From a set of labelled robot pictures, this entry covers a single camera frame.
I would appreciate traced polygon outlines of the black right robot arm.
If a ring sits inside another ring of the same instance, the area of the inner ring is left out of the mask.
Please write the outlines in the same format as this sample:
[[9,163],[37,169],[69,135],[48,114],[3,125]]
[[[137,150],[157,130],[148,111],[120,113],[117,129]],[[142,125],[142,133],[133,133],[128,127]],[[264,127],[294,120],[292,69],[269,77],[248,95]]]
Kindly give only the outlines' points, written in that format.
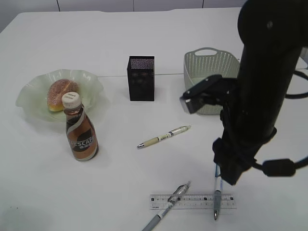
[[235,89],[220,114],[224,131],[213,143],[220,175],[235,185],[250,168],[269,177],[291,177],[307,159],[268,160],[255,155],[276,134],[279,115],[303,47],[308,44],[305,0],[249,0],[240,10],[239,36],[244,44]]

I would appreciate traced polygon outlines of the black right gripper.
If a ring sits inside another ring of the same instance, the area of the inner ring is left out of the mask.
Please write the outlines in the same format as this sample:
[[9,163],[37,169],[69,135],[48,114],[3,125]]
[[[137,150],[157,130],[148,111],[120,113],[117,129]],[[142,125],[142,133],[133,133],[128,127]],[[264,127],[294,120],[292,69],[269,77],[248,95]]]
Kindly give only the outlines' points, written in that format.
[[214,162],[220,168],[221,177],[229,185],[236,185],[240,176],[253,167],[265,173],[277,172],[277,161],[269,160],[260,165],[254,156],[260,147],[268,143],[277,133],[273,128],[269,137],[253,145],[241,145],[231,126],[224,125],[221,138],[213,143]]

